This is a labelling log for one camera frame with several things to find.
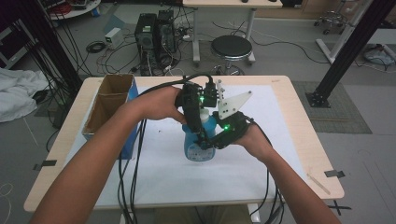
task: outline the finger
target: finger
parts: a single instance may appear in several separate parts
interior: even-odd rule
[[[177,122],[180,122],[181,124],[186,124],[186,118],[184,117],[184,115],[182,113],[180,113],[179,111],[175,111],[175,114],[172,116],[172,119],[174,119]]]

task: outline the black stool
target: black stool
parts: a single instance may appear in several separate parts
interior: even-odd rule
[[[225,60],[224,72],[222,65],[213,68],[217,75],[244,75],[239,67],[231,62],[246,59],[251,54],[251,44],[244,37],[238,35],[222,35],[212,41],[212,53]]]

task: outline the carpet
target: carpet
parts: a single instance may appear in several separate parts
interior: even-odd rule
[[[313,92],[318,82],[292,82],[306,114],[317,133],[372,133],[344,86],[338,83],[328,101],[330,108],[311,107],[305,93]]]

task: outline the table leg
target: table leg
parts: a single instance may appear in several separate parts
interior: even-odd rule
[[[194,28],[192,37],[192,61],[195,65],[199,65],[200,54],[199,54],[199,38],[198,38],[198,8],[196,7],[193,12],[194,17]]]
[[[252,8],[248,15],[247,36],[246,36],[246,39],[248,41],[250,41],[251,30],[253,28],[253,21],[254,21],[254,15],[256,14],[256,10],[257,10],[257,8]],[[254,58],[253,51],[251,52],[250,56],[248,56],[247,59],[250,63],[256,62],[256,59]]]
[[[352,35],[353,31],[355,30],[355,27],[360,22],[361,17],[366,12],[367,8],[370,6],[372,2],[373,0],[364,0],[360,2],[359,9],[355,13],[351,21],[347,23],[344,32],[341,34],[340,38],[338,38],[337,42],[332,47],[332,50],[329,50],[329,48],[326,46],[326,44],[323,42],[322,39],[317,39],[317,44],[319,45],[323,53],[326,55],[330,63],[334,63],[335,57],[337,57],[338,52],[340,52],[341,48],[344,46],[344,44],[347,42],[349,37]]]

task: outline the white cloth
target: white cloth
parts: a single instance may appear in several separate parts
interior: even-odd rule
[[[0,68],[0,122],[28,115],[37,104],[32,96],[48,87],[44,74]]]

